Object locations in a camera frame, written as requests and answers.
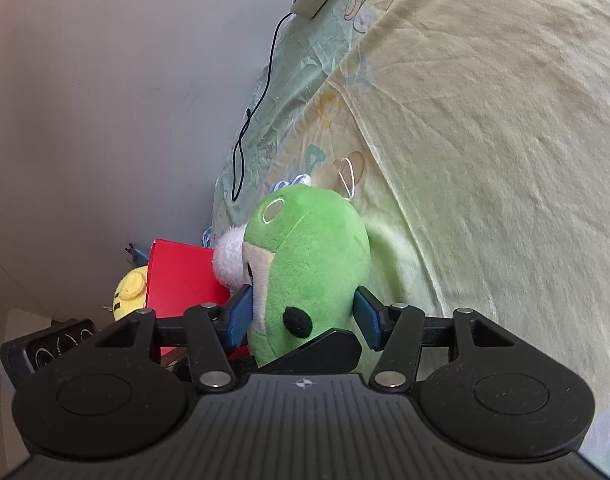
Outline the red storage box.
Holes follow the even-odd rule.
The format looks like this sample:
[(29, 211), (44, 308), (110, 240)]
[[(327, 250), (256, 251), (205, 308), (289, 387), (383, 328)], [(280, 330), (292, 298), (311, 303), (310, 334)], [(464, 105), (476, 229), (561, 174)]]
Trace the red storage box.
[(245, 284), (234, 289), (221, 284), (213, 257), (209, 248), (155, 240), (148, 262), (146, 307), (155, 314), (163, 347), (185, 347), (195, 333), (190, 323), (203, 313), (228, 359), (247, 359), (251, 355), (247, 336), (238, 348), (225, 348), (219, 339), (221, 307)]

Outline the green plush toy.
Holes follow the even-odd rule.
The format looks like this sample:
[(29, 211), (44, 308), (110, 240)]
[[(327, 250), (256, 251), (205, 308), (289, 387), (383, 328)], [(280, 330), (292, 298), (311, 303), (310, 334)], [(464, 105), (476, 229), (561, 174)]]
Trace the green plush toy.
[(363, 219), (339, 193), (288, 185), (217, 240), (213, 269), (232, 290), (251, 287), (245, 332), (265, 366), (330, 328), (352, 327), (355, 291), (370, 275), (370, 242)]

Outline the yellow tiger plush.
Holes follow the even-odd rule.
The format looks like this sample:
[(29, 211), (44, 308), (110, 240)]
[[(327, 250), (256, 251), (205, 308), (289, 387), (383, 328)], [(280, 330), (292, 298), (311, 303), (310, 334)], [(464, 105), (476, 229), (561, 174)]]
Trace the yellow tiger plush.
[(130, 270), (115, 289), (112, 313), (119, 321), (130, 313), (146, 306), (148, 266)]

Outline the blue plastic bag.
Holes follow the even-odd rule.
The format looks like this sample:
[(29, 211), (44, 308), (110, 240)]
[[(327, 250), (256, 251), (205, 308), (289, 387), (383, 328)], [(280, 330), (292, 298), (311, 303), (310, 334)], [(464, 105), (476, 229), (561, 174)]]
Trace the blue plastic bag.
[(148, 249), (142, 249), (130, 243), (125, 247), (125, 252), (130, 255), (130, 264), (134, 266), (134, 268), (146, 266), (149, 262)]

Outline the green cartoon bed sheet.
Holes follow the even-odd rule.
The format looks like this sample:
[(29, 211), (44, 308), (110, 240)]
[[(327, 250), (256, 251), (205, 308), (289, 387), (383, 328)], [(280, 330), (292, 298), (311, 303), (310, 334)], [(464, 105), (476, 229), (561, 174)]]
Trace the green cartoon bed sheet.
[(370, 289), (479, 310), (585, 378), (582, 454), (610, 475), (610, 0), (342, 0), (353, 40), (285, 26), (215, 235), (298, 174), (349, 196)]

